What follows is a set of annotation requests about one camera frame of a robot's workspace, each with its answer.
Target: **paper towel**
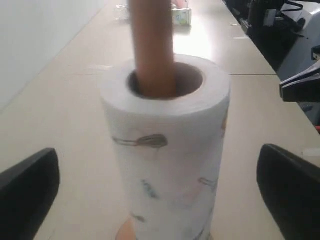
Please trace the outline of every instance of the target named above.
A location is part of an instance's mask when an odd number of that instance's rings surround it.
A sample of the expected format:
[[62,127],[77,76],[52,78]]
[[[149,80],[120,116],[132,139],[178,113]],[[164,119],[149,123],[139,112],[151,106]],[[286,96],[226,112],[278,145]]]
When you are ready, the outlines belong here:
[[178,97],[139,95],[133,60],[101,86],[138,240],[207,240],[219,178],[230,79],[211,61],[175,56]]

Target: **white table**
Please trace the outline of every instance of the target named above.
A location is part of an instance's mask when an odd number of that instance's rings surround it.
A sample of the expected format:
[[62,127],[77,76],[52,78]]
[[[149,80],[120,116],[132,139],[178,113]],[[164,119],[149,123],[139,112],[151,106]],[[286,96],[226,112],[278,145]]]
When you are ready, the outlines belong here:
[[[36,240],[112,240],[129,215],[97,87],[106,80],[98,65],[133,57],[129,26],[113,19],[116,3],[109,1],[0,115],[0,171],[46,147],[58,153],[60,189]],[[273,143],[300,154],[320,137],[297,104],[282,102],[279,79],[251,40],[233,39],[245,35],[222,1],[191,7],[192,29],[175,34],[175,51],[233,75],[214,239],[283,239],[256,183],[260,148]]]

